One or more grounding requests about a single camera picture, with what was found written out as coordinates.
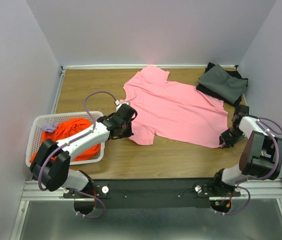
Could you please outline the pink t shirt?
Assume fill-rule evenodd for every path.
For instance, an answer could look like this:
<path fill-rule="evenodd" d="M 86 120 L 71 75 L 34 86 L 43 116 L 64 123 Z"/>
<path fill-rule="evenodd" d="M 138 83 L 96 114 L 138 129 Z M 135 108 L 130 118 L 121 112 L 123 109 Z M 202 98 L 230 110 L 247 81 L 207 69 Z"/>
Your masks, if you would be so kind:
<path fill-rule="evenodd" d="M 168 71 L 149 65 L 124 84 L 125 102 L 137 111 L 130 140 L 148 146 L 159 136 L 218 148 L 228 123 L 224 102 L 168 77 Z"/>

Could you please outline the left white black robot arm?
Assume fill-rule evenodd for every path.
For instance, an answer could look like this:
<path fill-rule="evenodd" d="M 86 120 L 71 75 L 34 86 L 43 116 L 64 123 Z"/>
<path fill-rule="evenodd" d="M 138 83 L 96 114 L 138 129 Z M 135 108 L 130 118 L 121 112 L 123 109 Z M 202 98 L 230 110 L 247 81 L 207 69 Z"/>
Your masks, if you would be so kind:
<path fill-rule="evenodd" d="M 137 111 L 124 102 L 110 116 L 94 120 L 92 126 L 71 137 L 44 141 L 29 167 L 38 179 L 40 190 L 53 192 L 63 187 L 74 190 L 82 198 L 89 196 L 91 178 L 81 171 L 71 170 L 70 163 L 97 144 L 132 136 L 131 122 L 136 117 Z"/>

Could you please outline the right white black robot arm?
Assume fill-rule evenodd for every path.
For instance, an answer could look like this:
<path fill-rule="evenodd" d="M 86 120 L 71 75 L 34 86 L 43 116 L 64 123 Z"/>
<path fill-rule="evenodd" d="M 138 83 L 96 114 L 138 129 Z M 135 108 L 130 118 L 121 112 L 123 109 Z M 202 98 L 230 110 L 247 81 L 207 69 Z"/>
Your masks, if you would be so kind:
<path fill-rule="evenodd" d="M 220 137 L 220 147 L 231 148 L 243 138 L 247 144 L 239 163 L 219 170 L 211 182 L 217 196 L 233 193 L 239 184 L 250 180 L 275 180 L 282 166 L 282 127 L 275 121 L 249 113 L 249 107 L 235 108 L 232 126 Z"/>

